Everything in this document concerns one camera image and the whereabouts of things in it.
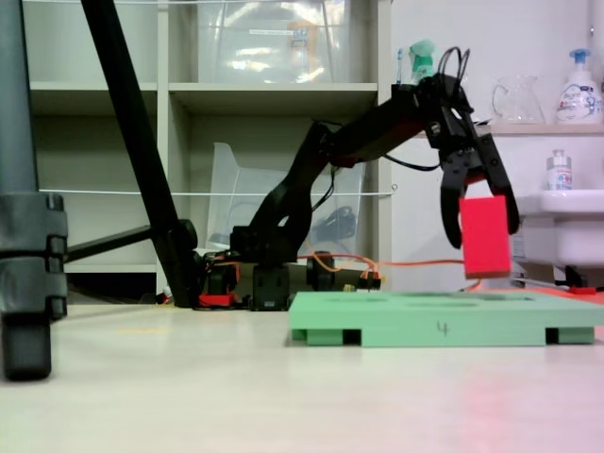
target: black pole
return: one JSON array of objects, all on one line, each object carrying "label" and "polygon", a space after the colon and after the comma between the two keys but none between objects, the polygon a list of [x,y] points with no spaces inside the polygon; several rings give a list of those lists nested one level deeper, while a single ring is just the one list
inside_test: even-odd
[{"label": "black pole", "polygon": [[21,0],[0,1],[0,194],[38,190]]},{"label": "black pole", "polygon": [[62,198],[38,192],[23,5],[0,1],[0,321],[2,369],[46,378],[50,322],[67,313],[67,218]]},{"label": "black pole", "polygon": [[193,249],[197,239],[191,223],[180,223],[176,215],[117,10],[113,0],[82,0],[82,7],[175,304],[196,306],[200,291]]},{"label": "black pole", "polygon": [[93,257],[100,253],[140,243],[147,239],[153,239],[153,228],[151,226],[140,226],[105,238],[95,239],[87,243],[79,243],[67,249],[67,260],[65,262],[84,260],[87,257]]}]

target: pump bottle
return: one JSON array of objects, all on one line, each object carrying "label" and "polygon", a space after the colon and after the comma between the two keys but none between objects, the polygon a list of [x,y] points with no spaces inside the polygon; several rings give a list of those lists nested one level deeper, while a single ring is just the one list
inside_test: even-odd
[{"label": "pump bottle", "polygon": [[570,53],[575,59],[575,72],[564,85],[556,118],[560,125],[595,125],[604,121],[602,95],[586,68],[587,49],[577,49]]}]

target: red component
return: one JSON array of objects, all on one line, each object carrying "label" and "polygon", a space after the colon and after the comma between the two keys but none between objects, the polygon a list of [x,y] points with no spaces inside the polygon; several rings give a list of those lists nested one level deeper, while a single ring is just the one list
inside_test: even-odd
[{"label": "red component", "polygon": [[237,295],[235,293],[229,294],[201,294],[199,296],[200,307],[209,309],[212,307],[228,308],[237,302]]},{"label": "red component", "polygon": [[505,196],[462,199],[460,213],[465,276],[508,276],[512,260]]},{"label": "red component", "polygon": [[570,294],[578,294],[578,295],[593,295],[597,293],[596,288],[578,288],[576,286],[571,286],[568,289]]}]

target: green wooden platform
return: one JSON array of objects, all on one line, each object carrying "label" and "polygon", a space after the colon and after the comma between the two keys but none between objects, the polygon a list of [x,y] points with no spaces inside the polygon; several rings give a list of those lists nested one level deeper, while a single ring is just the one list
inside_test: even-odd
[{"label": "green wooden platform", "polygon": [[591,344],[604,307],[532,292],[298,293],[289,321],[308,345]]}]

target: black rubber foot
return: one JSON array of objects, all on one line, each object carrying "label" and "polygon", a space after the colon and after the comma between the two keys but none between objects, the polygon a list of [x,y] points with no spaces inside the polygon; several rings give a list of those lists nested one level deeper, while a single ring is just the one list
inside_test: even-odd
[{"label": "black rubber foot", "polygon": [[52,370],[50,322],[44,316],[10,316],[2,322],[2,362],[8,380],[41,380]]}]

